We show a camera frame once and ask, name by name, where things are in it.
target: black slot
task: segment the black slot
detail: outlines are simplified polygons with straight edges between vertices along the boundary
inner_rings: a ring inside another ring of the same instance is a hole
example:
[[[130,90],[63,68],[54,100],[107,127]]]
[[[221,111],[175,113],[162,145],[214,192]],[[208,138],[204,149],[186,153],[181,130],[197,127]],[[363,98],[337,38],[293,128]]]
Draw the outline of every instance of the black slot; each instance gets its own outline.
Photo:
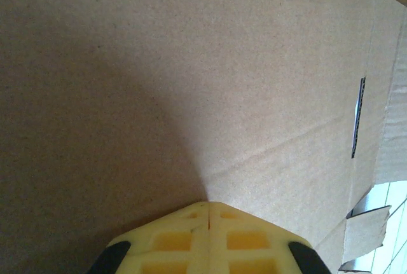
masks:
[[[359,120],[361,119],[362,101],[363,101],[365,82],[366,82],[366,77],[363,77],[361,79],[361,85],[359,87],[359,96],[357,98],[356,109],[355,109],[355,127],[354,127],[354,143],[352,146],[352,158],[355,157],[355,152],[356,152],[357,133],[359,131]]]

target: cardboard box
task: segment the cardboard box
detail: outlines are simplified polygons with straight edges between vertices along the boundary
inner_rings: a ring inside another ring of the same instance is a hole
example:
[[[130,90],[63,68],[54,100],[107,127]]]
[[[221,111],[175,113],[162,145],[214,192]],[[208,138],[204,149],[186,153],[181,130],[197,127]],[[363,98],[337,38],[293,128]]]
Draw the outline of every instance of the cardboard box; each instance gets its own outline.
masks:
[[[199,200],[318,247],[373,185],[398,3],[0,8],[2,273],[84,271],[114,236]]]

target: yellow plastic object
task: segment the yellow plastic object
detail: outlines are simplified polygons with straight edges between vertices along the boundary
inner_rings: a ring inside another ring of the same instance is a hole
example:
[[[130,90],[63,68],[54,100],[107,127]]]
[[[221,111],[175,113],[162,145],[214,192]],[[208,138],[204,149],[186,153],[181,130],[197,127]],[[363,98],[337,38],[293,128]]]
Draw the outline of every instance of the yellow plastic object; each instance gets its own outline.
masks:
[[[115,238],[131,247],[116,274],[301,274],[288,247],[303,238],[217,202],[202,202]]]

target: black rubber piece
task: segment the black rubber piece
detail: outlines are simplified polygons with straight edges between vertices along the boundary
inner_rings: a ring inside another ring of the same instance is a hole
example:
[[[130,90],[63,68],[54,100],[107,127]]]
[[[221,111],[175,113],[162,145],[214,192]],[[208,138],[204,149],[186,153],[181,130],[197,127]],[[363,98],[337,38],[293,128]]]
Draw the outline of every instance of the black rubber piece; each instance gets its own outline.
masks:
[[[315,250],[299,242],[290,242],[288,247],[303,274],[331,274]]]
[[[122,241],[106,247],[87,274],[115,274],[131,245]]]

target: torn cardboard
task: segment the torn cardboard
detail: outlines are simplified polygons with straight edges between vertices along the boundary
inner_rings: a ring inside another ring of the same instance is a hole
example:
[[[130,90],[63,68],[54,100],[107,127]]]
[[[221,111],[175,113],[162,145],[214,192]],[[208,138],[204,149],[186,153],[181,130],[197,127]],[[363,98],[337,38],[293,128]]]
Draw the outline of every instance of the torn cardboard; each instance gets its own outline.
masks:
[[[376,184],[407,180],[407,14],[399,37],[386,105],[383,139],[377,156]]]
[[[370,210],[346,220],[342,262],[363,256],[383,244],[390,206]]]
[[[374,0],[0,7],[2,273],[84,271],[112,234],[204,199],[317,245],[371,186],[354,108],[393,7],[379,28]]]

